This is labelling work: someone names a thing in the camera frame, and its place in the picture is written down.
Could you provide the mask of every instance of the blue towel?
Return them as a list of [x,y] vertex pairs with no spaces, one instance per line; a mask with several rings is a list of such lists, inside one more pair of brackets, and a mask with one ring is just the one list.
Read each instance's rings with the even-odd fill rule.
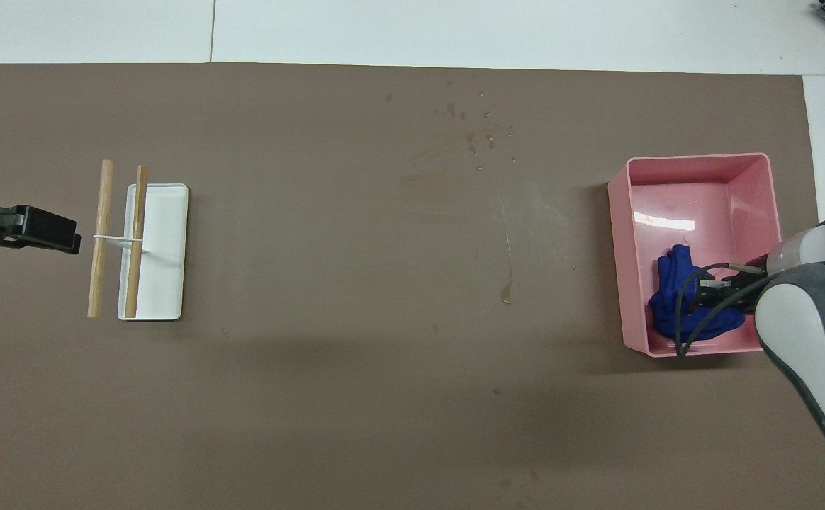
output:
[[[689,246],[682,244],[674,245],[668,255],[658,258],[658,292],[649,300],[649,307],[652,307],[652,327],[655,327],[656,332],[666,338],[674,339],[676,336],[674,322],[676,297],[684,280],[697,269],[698,267],[693,265],[690,258]],[[680,308],[683,314],[680,318],[681,342],[687,341],[687,336],[712,310],[710,307],[696,307],[691,311],[690,304],[694,296],[695,280],[692,280],[687,284],[684,295],[681,297],[683,304]],[[716,338],[721,333],[743,326],[744,320],[746,316],[740,310],[727,307],[705,325],[697,340]]]

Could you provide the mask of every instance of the pink box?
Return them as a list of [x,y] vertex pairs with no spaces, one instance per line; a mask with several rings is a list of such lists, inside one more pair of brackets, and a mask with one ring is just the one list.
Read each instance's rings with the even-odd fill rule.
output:
[[[607,184],[624,344],[653,358],[675,355],[652,329],[656,259],[675,244],[697,266],[743,264],[781,242],[772,165],[765,154],[633,158]],[[717,278],[733,271],[712,271]],[[694,343],[690,355],[762,351],[752,317],[739,329]]]

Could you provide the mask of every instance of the brown tabletop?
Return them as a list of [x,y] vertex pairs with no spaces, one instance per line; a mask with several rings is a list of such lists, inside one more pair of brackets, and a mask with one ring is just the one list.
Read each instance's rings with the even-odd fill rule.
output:
[[[620,338],[605,185],[765,152],[814,225],[795,76],[0,65],[0,508],[814,508],[825,442],[762,354]],[[85,319],[101,159],[190,188],[183,317]],[[506,304],[503,300],[512,301]]]

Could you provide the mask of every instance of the white floor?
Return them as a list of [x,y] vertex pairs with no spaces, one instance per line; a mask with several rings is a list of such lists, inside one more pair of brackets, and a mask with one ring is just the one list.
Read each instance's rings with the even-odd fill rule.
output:
[[0,0],[0,62],[309,62],[801,74],[825,218],[814,0]]

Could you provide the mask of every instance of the wooden stick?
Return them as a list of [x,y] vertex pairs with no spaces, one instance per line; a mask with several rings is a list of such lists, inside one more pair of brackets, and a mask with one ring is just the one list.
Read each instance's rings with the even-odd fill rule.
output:
[[[113,161],[101,162],[101,190],[98,191],[98,220],[94,224],[94,233],[107,235],[107,223],[111,216],[111,189],[113,187]],[[101,290],[104,288],[104,245],[105,239],[94,240],[94,253],[91,255],[91,286],[88,291],[88,317],[101,316]]]
[[[141,240],[145,235],[145,195],[147,195],[147,168],[138,165],[135,185],[135,209],[132,212],[132,236]],[[126,319],[135,318],[138,306],[138,276],[141,274],[141,241],[132,242],[130,270],[126,281]]]

